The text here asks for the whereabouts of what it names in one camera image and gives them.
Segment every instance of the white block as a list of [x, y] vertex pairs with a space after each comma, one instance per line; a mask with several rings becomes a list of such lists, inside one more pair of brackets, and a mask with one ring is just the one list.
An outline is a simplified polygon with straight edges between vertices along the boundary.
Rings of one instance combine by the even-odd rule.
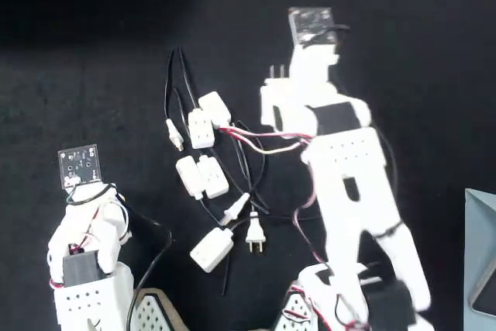
[[218, 197], [229, 191], [229, 182], [214, 157], [202, 155], [197, 163], [201, 179], [205, 187], [205, 193], [210, 199]]
[[214, 128], [225, 127], [231, 123], [231, 113], [216, 91], [200, 97], [198, 104], [210, 117]]
[[193, 109], [188, 114], [188, 128], [193, 149], [213, 147], [215, 142], [212, 121], [201, 109]]
[[183, 185], [191, 197], [196, 200], [202, 199], [202, 192], [205, 190], [202, 176], [191, 155], [181, 158], [176, 163], [176, 170], [183, 181]]
[[214, 228], [190, 252], [191, 258], [204, 271], [210, 273], [233, 248], [233, 232]]

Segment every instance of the connector plug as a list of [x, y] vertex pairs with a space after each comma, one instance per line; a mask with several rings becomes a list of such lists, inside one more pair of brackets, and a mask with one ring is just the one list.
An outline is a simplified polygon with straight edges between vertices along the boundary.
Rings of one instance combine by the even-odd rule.
[[181, 176], [181, 180], [186, 190], [188, 190], [189, 195], [195, 197], [196, 200], [202, 199], [205, 186], [203, 185], [200, 170], [193, 157], [188, 155], [178, 160], [176, 162], [176, 170], [179, 176]]
[[250, 227], [246, 233], [245, 241], [250, 245], [250, 252], [253, 252], [253, 244], [258, 244], [260, 253], [264, 251], [264, 243], [266, 241], [264, 229], [260, 225], [258, 219], [258, 212], [253, 211], [250, 213]]
[[233, 248], [233, 232], [214, 228], [190, 252], [191, 258], [205, 272], [210, 273]]
[[196, 165], [203, 179], [208, 198], [213, 199], [229, 191], [229, 182], [219, 162], [214, 157], [202, 155]]
[[225, 127], [231, 123], [231, 113], [217, 91], [200, 97], [198, 104], [210, 117], [214, 128]]
[[215, 142], [212, 121], [201, 109], [193, 109], [188, 114], [188, 128], [193, 149], [213, 147]]
[[169, 130], [169, 139], [179, 151], [183, 151], [183, 136], [179, 133], [172, 119], [167, 119], [165, 121], [167, 124], [167, 129]]
[[237, 201], [235, 201], [231, 207], [224, 211], [224, 217], [220, 220], [220, 225], [226, 226], [231, 221], [238, 218], [239, 213], [243, 210], [243, 207], [250, 199], [250, 194], [243, 193]]

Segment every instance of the perforated plate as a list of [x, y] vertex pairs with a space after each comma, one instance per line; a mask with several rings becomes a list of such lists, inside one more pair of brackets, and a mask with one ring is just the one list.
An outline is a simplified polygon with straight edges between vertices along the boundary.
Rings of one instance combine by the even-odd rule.
[[[292, 313], [308, 317], [308, 320], [302, 321]], [[287, 297], [273, 331], [317, 331], [318, 327], [316, 317], [303, 297], [300, 294], [291, 294]]]
[[133, 331], [174, 331], [155, 295], [146, 295], [133, 314]]

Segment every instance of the black table surface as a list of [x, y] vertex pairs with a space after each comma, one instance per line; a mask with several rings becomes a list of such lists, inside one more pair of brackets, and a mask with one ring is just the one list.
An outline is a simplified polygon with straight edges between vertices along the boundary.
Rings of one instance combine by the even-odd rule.
[[[167, 53], [181, 45], [197, 93], [218, 91], [262, 130], [259, 88], [291, 56], [290, 6], [332, 7], [351, 26], [336, 73], [394, 147], [398, 208], [432, 292], [425, 316], [436, 329], [462, 329], [463, 190], [496, 190], [494, 0], [0, 0], [3, 329], [57, 328], [45, 262], [64, 216], [56, 154], [88, 143], [98, 144], [104, 179], [174, 234], [148, 287], [165, 290], [192, 330], [272, 324], [312, 255], [290, 223], [268, 220], [265, 254], [251, 255], [244, 226], [221, 297], [223, 264], [205, 274], [188, 256], [213, 224], [174, 168], [163, 82]], [[240, 179], [230, 141], [216, 146]], [[269, 159], [260, 192], [273, 213], [290, 215], [309, 191], [297, 153]], [[236, 196], [213, 200], [212, 211], [221, 216]], [[322, 223], [302, 224], [322, 252]], [[134, 233], [122, 259], [140, 278], [164, 238]]]

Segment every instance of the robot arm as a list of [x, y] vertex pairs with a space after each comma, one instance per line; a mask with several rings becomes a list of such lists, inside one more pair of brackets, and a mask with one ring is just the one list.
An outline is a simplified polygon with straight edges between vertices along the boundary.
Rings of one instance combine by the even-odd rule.
[[133, 275], [118, 262], [131, 237], [115, 185], [104, 184], [96, 145], [59, 152], [65, 215], [48, 243], [50, 286], [62, 331], [124, 331]]
[[[384, 153], [377, 132], [370, 127], [370, 110], [365, 102], [340, 95], [328, 82], [329, 65], [338, 60], [333, 31], [337, 28], [330, 9], [291, 9], [290, 24], [295, 44], [290, 77], [265, 81], [260, 89], [261, 122], [279, 132], [314, 136], [302, 160], [312, 171], [333, 272], [332, 286], [312, 282], [308, 272], [300, 281], [328, 318], [335, 318], [332, 299], [336, 297], [331, 294], [340, 294], [346, 299], [348, 317], [368, 324], [373, 309], [356, 270], [360, 236], [367, 231], [391, 258], [412, 308], [425, 310], [430, 305], [429, 288], [391, 192]], [[349, 182], [355, 186], [354, 195], [346, 186]], [[419, 316], [416, 321], [408, 329], [432, 329]], [[341, 326], [335, 319], [330, 323]]]
[[67, 205], [65, 216], [48, 243], [47, 261], [52, 281], [64, 283], [63, 261], [78, 250], [98, 251], [98, 265], [103, 273], [115, 269], [121, 245], [130, 237], [129, 217], [115, 188], [102, 182], [77, 186], [71, 199], [78, 203], [108, 189], [97, 199], [81, 205]]

